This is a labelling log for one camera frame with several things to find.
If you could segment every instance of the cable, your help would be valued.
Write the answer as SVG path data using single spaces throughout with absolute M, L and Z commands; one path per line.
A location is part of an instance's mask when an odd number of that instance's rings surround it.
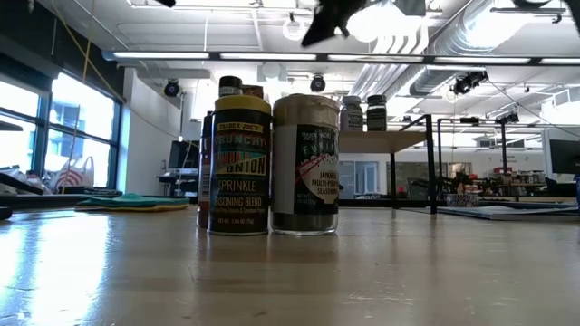
M 56 4 L 54 3 L 54 0 L 51 0 L 52 5 L 53 5 L 53 9 L 56 12 L 56 14 L 58 15 L 59 20 L 61 21 L 61 23 L 63 23 L 64 29 L 66 30 L 66 32 L 71 36 L 72 41 L 74 42 L 74 44 L 76 45 L 76 47 L 79 49 L 79 51 L 82 53 L 82 55 L 85 57 L 86 62 L 91 66 L 91 68 L 95 71 L 95 73 L 97 74 L 97 76 L 99 77 L 99 79 L 102 81 L 102 83 L 105 84 L 105 86 L 107 87 L 107 89 L 109 89 L 109 91 L 111 92 L 111 94 L 118 100 L 120 101 L 123 106 L 125 106 L 127 109 L 129 109 L 131 112 L 133 112 L 136 116 L 138 116 L 139 118 L 141 118 L 143 121 L 145 121 L 147 124 L 149 124 L 151 127 L 157 129 L 158 131 L 174 138 L 177 139 L 178 136 L 173 135 L 163 129 L 161 129 L 160 127 L 156 126 L 155 124 L 149 122 L 147 119 L 143 118 L 142 115 L 140 115 L 137 111 L 135 111 L 133 108 L 129 107 L 127 105 L 127 102 L 119 95 L 119 93 L 117 93 L 112 86 L 107 82 L 107 80 L 102 76 L 101 72 L 99 71 L 99 69 L 97 69 L 97 67 L 92 63 L 91 59 L 89 59 L 88 57 L 88 53 L 86 53 L 81 45 L 79 44 L 79 42 L 77 41 L 76 37 L 74 37 L 73 32 L 71 31 L 71 28 L 69 27 L 69 25 L 66 23 L 66 21 L 64 20 L 63 14 L 61 14 L 61 11 L 58 9 L 58 7 L 56 6 Z
M 495 83 L 493 83 L 493 81 L 491 81 L 490 79 L 488 79 L 488 82 L 489 82 L 490 84 L 492 84 L 492 85 L 493 85 L 493 87 L 495 87 L 495 88 L 496 88 L 498 91 L 500 91 L 502 94 L 504 94 L 504 95 L 505 95 L 505 96 L 506 96 L 508 99 L 510 99 L 510 100 L 512 100 L 514 103 L 516 103 L 516 104 L 517 104 L 517 105 L 518 105 L 520 108 L 522 108 L 522 109 L 526 110 L 526 111 L 527 111 L 527 112 L 529 112 L 530 114 L 532 114 L 532 115 L 536 116 L 537 118 L 539 118 L 539 119 L 543 120 L 545 123 L 549 124 L 550 126 L 552 126 L 552 127 L 556 128 L 556 129 L 560 129 L 560 130 L 562 130 L 563 132 L 565 132 L 565 133 L 568 133 L 568 134 L 570 134 L 570 135 L 572 135 L 572 136 L 574 136 L 574 137 L 578 137 L 578 138 L 580 138 L 580 135 L 576 135 L 576 134 L 574 134 L 574 132 L 570 132 L 570 131 L 568 131 L 568 130 L 566 130 L 566 129 L 564 129 L 564 128 L 560 128 L 560 127 L 558 127 L 558 126 L 557 126 L 557 125 L 555 125 L 554 123 L 552 123 L 552 122 L 550 122 L 550 121 L 548 121 L 548 120 L 546 120 L 546 119 L 544 119 L 544 118 L 540 117 L 538 114 L 536 114 L 536 113 L 535 113 L 535 112 L 533 112 L 532 110 L 528 109 L 526 106 L 522 105 L 522 104 L 521 104 L 519 101 L 516 101 L 516 100 L 514 100 L 514 99 L 513 99 L 511 96 L 509 96 L 509 94 L 508 94 L 506 91 L 504 91 L 504 90 L 500 89 L 500 88 L 499 88 L 499 87 L 498 87 L 498 86 L 497 86 Z

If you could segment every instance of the table surface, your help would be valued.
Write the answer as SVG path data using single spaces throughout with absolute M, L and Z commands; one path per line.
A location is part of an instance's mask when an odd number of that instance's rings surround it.
M 0 325 L 578 325 L 579 224 L 342 209 L 334 236 L 195 211 L 0 221 Z

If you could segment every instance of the security camera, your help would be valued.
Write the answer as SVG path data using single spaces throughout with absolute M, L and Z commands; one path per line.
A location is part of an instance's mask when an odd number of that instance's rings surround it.
M 179 80 L 168 80 L 163 92 L 168 97 L 177 97 L 180 91 Z
M 324 91 L 325 88 L 326 88 L 326 82 L 324 81 L 323 75 L 316 74 L 313 77 L 312 82 L 310 83 L 310 91 L 321 92 L 321 91 Z

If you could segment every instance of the seasoning jar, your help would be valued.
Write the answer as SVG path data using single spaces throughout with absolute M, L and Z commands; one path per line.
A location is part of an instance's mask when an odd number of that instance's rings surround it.
M 241 95 L 242 94 L 242 80 L 236 76 L 224 76 L 219 79 L 219 91 L 218 95 L 220 98 L 229 95 Z
M 211 171 L 211 121 L 213 111 L 203 119 L 199 139 L 198 225 L 208 228 L 209 173 Z
M 371 95 L 366 99 L 366 127 L 369 131 L 387 130 L 387 106 L 384 95 Z
M 294 94 L 274 105 L 272 229 L 323 235 L 338 226 L 338 104 Z
M 361 98 L 358 96 L 344 96 L 343 109 L 340 112 L 341 130 L 363 131 L 363 109 Z
M 270 104 L 255 96 L 216 101 L 209 177 L 213 235 L 268 233 Z

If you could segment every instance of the fluorescent light fixture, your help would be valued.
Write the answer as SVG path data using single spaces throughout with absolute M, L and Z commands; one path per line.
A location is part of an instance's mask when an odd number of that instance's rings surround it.
M 316 54 L 301 53 L 221 53 L 224 60 L 278 60 L 278 61 L 314 61 Z
M 181 53 L 181 52 L 114 52 L 112 55 L 116 59 L 136 59 L 136 60 L 176 60 L 176 59 L 208 59 L 208 53 Z
M 455 66 L 455 65 L 428 65 L 427 70 L 449 72 L 484 72 L 486 67 Z
M 329 54 L 328 60 L 337 62 L 422 62 L 423 57 L 412 55 Z
M 437 57 L 436 63 L 472 63 L 472 64 L 518 64 L 528 63 L 529 58 L 508 58 L 508 57 Z
M 545 58 L 540 64 L 579 64 L 580 58 Z

